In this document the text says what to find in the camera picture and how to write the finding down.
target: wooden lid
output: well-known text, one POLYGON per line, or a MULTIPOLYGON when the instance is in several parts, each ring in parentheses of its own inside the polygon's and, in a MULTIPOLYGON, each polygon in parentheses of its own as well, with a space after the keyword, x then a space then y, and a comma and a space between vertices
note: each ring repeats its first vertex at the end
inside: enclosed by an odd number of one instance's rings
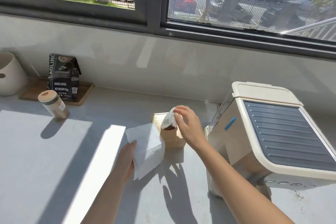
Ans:
POLYGON ((40 102, 49 102, 57 97, 57 93, 54 90, 46 90, 39 94, 38 100, 40 102))

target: left hand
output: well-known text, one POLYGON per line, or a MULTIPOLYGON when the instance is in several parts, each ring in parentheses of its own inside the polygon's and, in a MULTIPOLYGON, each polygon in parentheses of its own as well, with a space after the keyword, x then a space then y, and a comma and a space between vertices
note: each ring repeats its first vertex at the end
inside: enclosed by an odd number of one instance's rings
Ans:
POLYGON ((134 169, 133 164, 133 151, 136 147, 137 142, 133 141, 131 144, 127 143, 121 150, 117 158, 117 162, 111 172, 116 179, 121 181, 123 184, 128 181, 132 175, 132 170, 134 169))

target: grass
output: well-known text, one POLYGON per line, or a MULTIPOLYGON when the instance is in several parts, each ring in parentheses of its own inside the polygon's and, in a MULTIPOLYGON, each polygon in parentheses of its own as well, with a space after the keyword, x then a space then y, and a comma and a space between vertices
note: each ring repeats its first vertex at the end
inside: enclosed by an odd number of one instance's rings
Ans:
POLYGON ((119 7, 119 8, 124 8, 122 6, 113 4, 111 2, 109 3, 102 3, 102 2, 98 2, 96 0, 67 0, 67 1, 74 1, 74 2, 81 2, 81 3, 87 3, 87 4, 95 4, 95 5, 105 5, 105 6, 111 6, 111 7, 119 7))

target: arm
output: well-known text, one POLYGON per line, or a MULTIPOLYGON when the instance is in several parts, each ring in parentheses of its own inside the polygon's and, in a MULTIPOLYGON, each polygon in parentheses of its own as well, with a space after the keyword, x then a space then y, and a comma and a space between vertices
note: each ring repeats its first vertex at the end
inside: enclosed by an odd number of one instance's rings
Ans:
POLYGON ((189 107, 177 106, 174 112, 183 138, 202 159, 239 224, 293 224, 208 143, 199 118, 189 107))
POLYGON ((126 144, 119 153, 117 162, 99 190, 89 211, 81 224, 112 224, 117 216, 121 194, 124 186, 132 174, 134 164, 132 162, 133 151, 137 142, 126 144))

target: white ceramic pot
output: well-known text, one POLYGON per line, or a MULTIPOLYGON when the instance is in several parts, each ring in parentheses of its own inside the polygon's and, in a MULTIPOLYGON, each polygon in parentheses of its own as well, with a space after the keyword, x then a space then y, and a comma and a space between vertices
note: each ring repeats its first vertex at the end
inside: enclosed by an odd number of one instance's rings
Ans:
POLYGON ((13 53, 0 52, 0 96, 18 94, 28 84, 28 77, 13 53))

